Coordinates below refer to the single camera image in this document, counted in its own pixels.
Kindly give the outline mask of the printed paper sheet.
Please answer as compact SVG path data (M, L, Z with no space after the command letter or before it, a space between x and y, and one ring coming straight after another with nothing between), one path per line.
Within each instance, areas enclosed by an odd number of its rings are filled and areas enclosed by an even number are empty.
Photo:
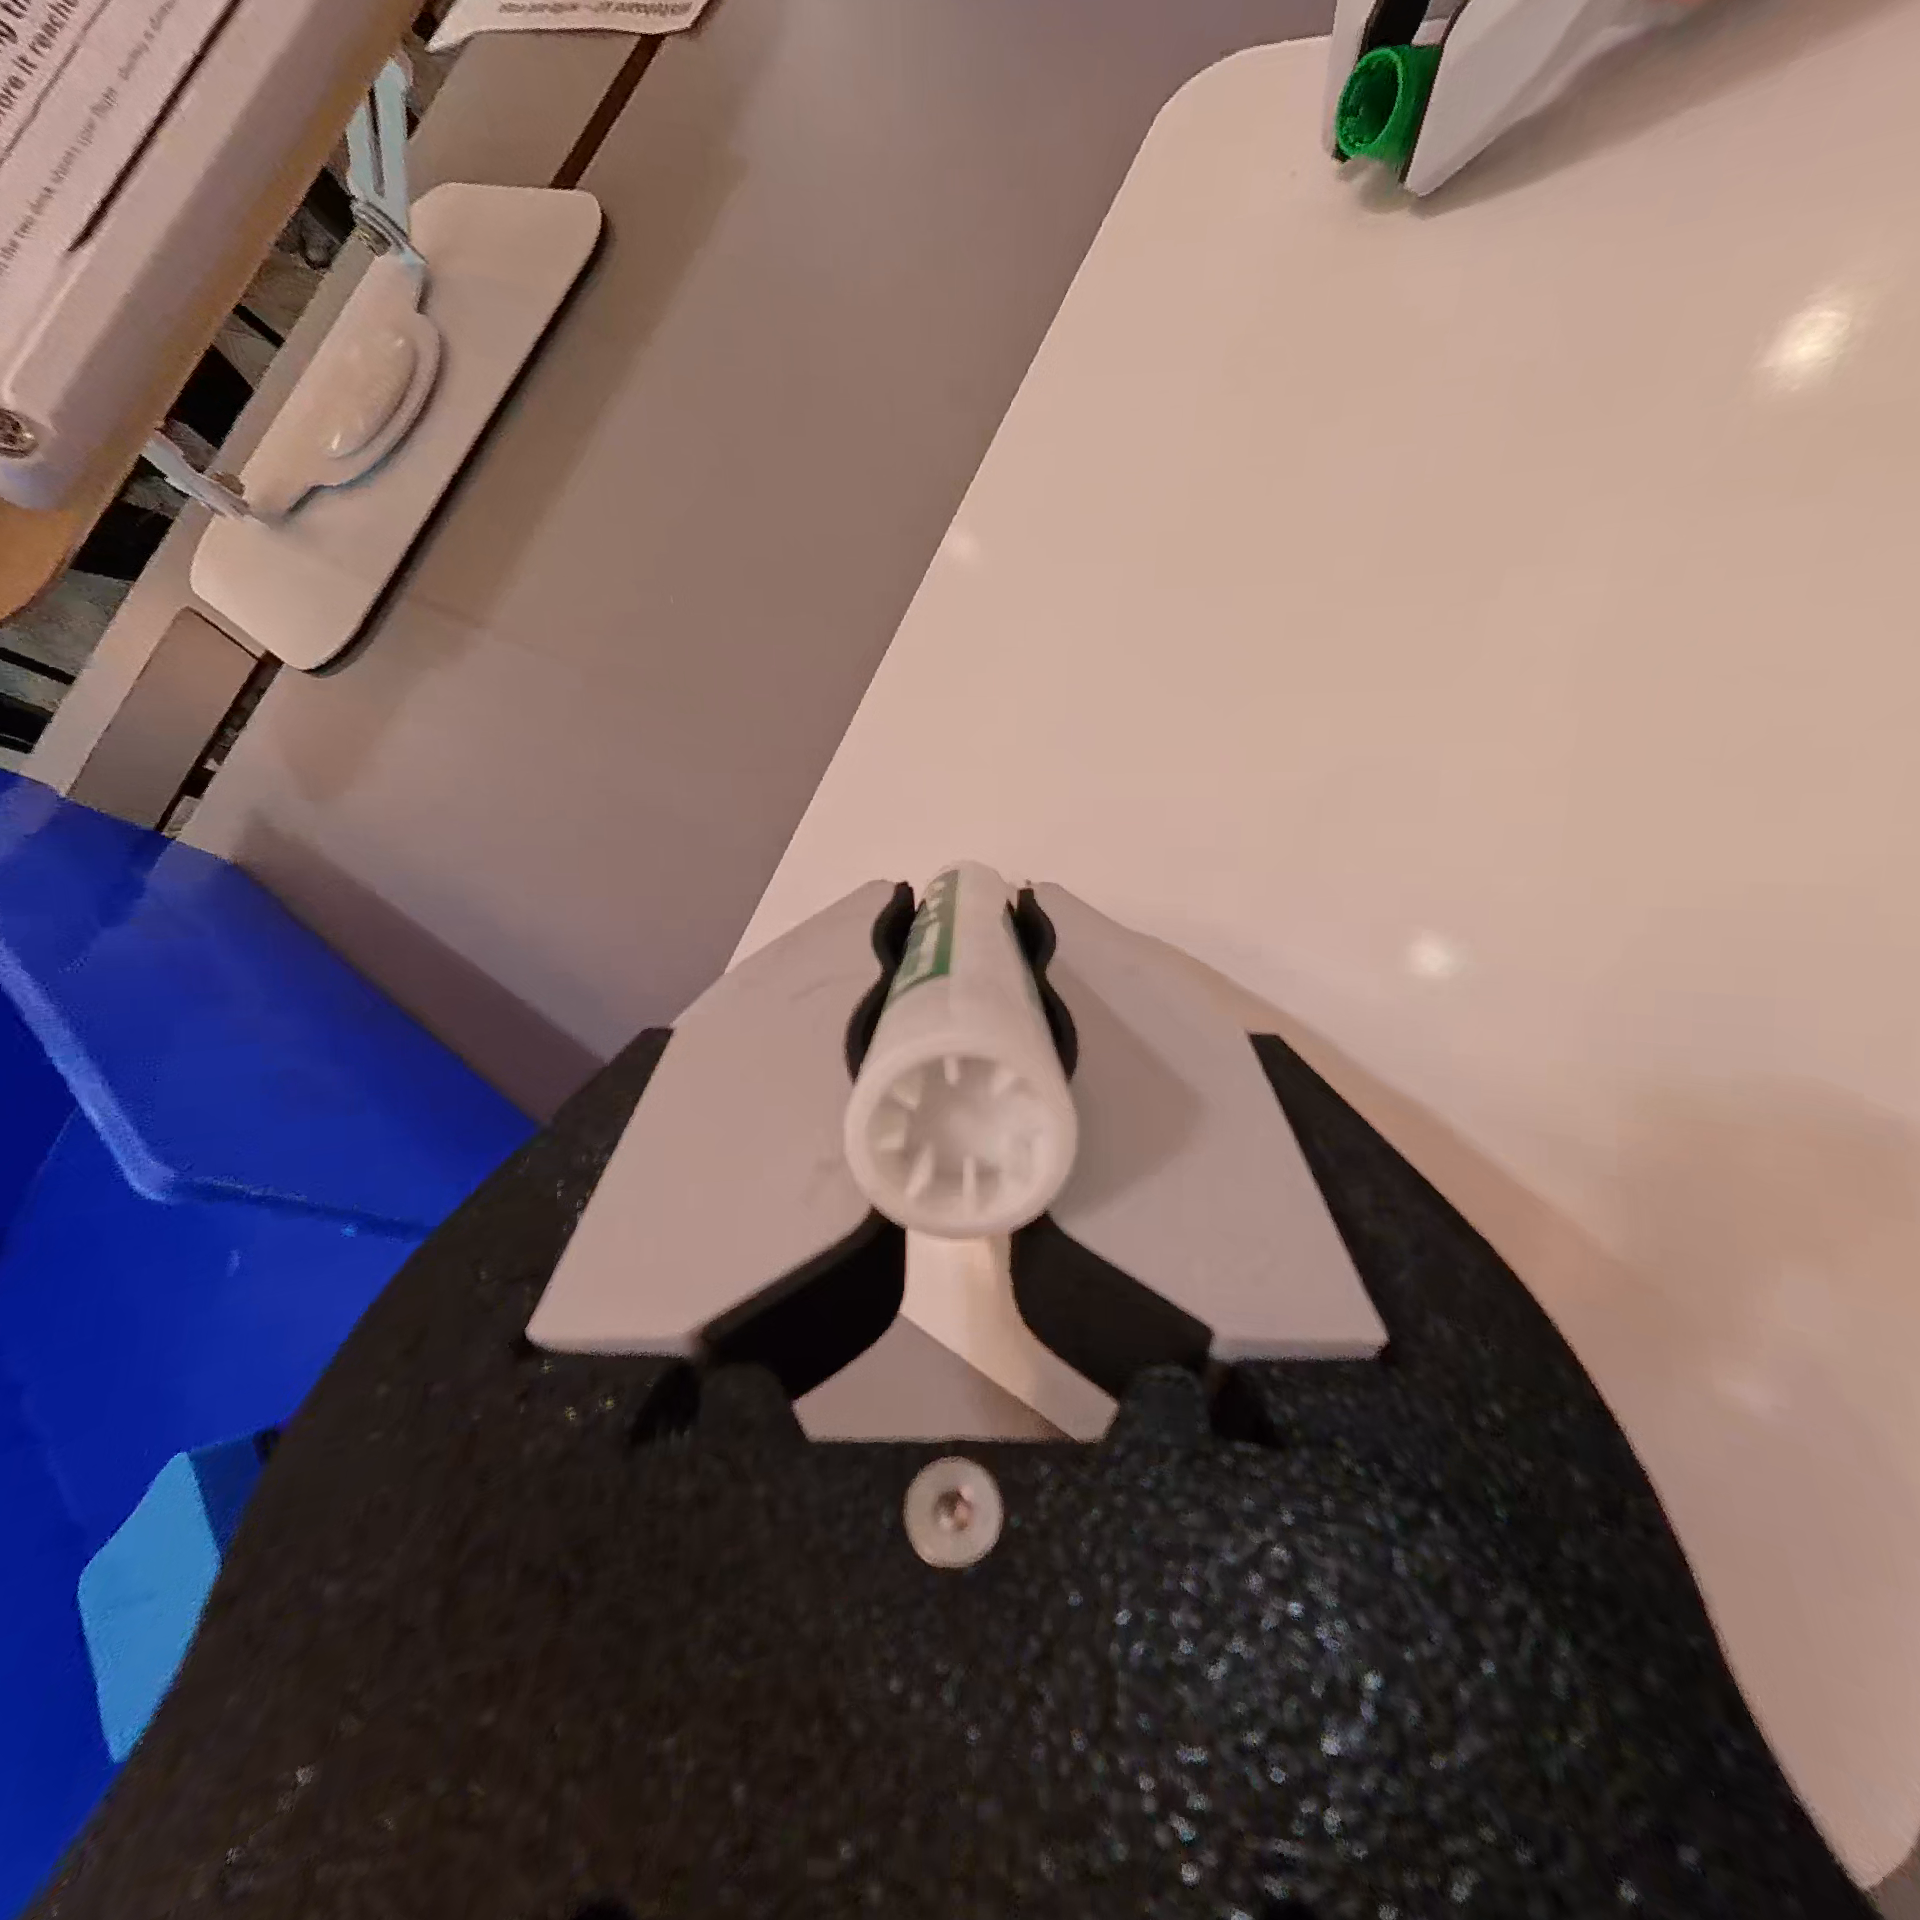
M690 32L708 2L453 2L426 38L426 51L452 54L484 33L622 33L673 37Z

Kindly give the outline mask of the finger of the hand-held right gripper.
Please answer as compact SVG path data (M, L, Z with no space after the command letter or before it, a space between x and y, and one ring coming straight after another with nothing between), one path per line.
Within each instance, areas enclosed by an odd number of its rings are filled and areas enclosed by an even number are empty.
M1338 135L1338 106L1358 62L1376 46L1411 43L1418 32L1417 2L1338 2L1328 51L1328 147L1344 157Z
M1553 104L1596 59L1675 23L1694 2L1470 2L1439 43L1401 185L1427 196Z

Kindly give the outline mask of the green marker cap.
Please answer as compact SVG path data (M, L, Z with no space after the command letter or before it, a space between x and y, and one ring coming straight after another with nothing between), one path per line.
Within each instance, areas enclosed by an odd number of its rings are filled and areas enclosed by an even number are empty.
M1334 104L1334 154L1369 160L1405 175L1439 67L1439 41L1395 41L1365 51Z

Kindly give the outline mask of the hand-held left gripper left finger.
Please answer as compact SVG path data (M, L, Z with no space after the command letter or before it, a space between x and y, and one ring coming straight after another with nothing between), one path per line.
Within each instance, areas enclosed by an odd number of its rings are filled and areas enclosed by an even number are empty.
M750 1365L803 1397L896 1322L905 1235L843 1157L850 1034L912 887L868 880L671 1027L526 1325L552 1355Z

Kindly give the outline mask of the white whiteboard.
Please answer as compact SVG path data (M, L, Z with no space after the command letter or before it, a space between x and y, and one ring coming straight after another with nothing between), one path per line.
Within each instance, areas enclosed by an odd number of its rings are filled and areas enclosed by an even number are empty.
M735 955L952 855L1237 983L1557 1318L1864 1883L1916 1848L1916 4L1413 202L1149 125Z

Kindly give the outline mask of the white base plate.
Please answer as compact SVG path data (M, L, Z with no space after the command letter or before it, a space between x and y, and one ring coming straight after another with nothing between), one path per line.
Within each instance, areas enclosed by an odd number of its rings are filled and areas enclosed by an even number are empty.
M329 669L358 643L597 252L603 206L578 189L439 185L413 206L413 239L444 337L414 428L281 521L217 517L189 563L196 596L289 669Z

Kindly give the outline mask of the blue plastic bin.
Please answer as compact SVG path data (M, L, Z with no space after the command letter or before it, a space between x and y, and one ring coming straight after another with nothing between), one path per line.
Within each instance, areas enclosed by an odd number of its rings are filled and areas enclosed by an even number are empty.
M238 866L3 790L18 1915L178 1676L278 1433L532 1119Z

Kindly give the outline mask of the white dry-erase marker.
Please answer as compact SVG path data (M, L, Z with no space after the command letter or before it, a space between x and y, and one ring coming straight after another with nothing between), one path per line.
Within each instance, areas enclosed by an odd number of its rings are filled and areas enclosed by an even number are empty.
M1011 1235L1078 1149L1077 1038L1053 1003L1052 923L978 858L922 886L877 1012L854 1029L843 1153L872 1206L936 1239Z

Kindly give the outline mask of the white clamp mount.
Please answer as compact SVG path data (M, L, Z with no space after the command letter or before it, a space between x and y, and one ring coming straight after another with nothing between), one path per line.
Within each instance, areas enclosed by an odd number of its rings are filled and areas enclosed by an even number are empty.
M404 54L386 62L349 121L349 196L376 249L293 392L241 473L198 468L165 434L141 455L180 496L215 515L275 522L310 492L365 478L420 422L444 337L425 312L426 257L413 239Z

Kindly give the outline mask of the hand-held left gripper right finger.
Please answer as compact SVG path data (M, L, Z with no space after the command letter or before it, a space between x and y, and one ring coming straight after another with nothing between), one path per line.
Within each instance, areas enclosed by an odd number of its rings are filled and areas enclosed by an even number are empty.
M1016 904L1074 1040L1077 1161L1011 1235L1011 1299L1111 1398L1149 1368L1375 1360L1384 1319L1237 991L1065 886Z

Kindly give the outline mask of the white labelled box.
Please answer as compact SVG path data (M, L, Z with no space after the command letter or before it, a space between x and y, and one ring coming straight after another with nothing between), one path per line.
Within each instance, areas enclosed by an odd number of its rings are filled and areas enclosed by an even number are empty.
M420 4L6 4L6 529L84 540Z

